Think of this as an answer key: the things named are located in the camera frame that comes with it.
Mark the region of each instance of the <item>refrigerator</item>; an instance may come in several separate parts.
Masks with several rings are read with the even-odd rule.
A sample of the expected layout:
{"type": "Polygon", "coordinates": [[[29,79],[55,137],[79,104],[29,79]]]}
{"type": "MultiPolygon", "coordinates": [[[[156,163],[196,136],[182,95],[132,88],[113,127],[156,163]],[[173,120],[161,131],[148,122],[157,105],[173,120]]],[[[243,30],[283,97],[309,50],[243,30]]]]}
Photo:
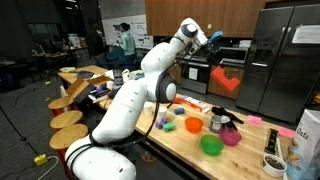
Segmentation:
{"type": "Polygon", "coordinates": [[[236,106],[296,123],[320,73],[320,4],[260,11],[236,106]]]}

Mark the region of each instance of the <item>green bowl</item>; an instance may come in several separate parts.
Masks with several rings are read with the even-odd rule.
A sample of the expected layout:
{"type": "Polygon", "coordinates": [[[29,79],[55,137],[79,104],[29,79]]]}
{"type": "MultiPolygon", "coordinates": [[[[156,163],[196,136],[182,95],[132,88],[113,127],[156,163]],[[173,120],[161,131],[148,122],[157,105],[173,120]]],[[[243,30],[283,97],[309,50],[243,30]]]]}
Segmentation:
{"type": "Polygon", "coordinates": [[[216,156],[220,154],[224,148],[223,142],[216,136],[204,135],[201,137],[200,145],[206,154],[210,156],[216,156]]]}

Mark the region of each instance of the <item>white bag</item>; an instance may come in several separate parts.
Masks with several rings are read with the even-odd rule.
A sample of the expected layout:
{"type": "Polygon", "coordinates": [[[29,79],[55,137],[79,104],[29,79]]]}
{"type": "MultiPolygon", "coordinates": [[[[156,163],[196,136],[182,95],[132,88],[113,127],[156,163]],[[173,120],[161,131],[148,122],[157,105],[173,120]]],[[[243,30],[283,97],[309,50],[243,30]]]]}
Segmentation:
{"type": "Polygon", "coordinates": [[[305,109],[286,159],[288,179],[320,177],[320,112],[305,109]]]}

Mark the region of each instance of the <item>orange bowl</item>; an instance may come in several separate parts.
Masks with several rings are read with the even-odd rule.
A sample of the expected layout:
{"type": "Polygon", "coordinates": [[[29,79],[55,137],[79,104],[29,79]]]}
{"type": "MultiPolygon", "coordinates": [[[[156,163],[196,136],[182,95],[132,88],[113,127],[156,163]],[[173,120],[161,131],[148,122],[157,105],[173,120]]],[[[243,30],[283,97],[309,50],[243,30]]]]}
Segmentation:
{"type": "Polygon", "coordinates": [[[201,119],[196,117],[189,117],[184,121],[184,123],[186,124],[187,130],[192,133],[200,132],[203,126],[201,119]]]}

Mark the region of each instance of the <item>wooden cabinet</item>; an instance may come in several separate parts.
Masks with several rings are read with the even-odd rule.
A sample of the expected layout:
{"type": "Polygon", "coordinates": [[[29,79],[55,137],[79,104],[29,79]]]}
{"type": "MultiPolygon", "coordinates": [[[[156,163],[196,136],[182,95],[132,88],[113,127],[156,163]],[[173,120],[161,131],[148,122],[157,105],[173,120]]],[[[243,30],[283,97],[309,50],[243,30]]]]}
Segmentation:
{"type": "MultiPolygon", "coordinates": [[[[228,79],[231,78],[238,78],[240,80],[240,84],[242,81],[244,70],[239,68],[233,68],[233,67],[225,67],[225,76],[228,79]]],[[[217,94],[223,97],[231,98],[231,99],[237,99],[240,84],[232,91],[225,90],[216,80],[214,80],[212,77],[210,77],[209,85],[208,85],[208,92],[217,94]]]]}
{"type": "Polygon", "coordinates": [[[207,36],[252,38],[266,0],[145,0],[148,34],[173,36],[187,17],[207,36]]]}
{"type": "Polygon", "coordinates": [[[145,0],[148,35],[173,36],[188,17],[204,28],[206,6],[207,0],[145,0]]]}
{"type": "Polygon", "coordinates": [[[243,3],[237,37],[252,38],[264,0],[242,0],[243,3]]]}
{"type": "Polygon", "coordinates": [[[205,27],[202,29],[207,36],[212,36],[214,32],[223,29],[224,12],[226,8],[226,0],[209,0],[207,12],[205,15],[205,27]]]}
{"type": "Polygon", "coordinates": [[[212,28],[208,36],[223,31],[223,37],[252,38],[259,11],[265,6],[264,0],[214,0],[208,1],[206,23],[212,28]]]}

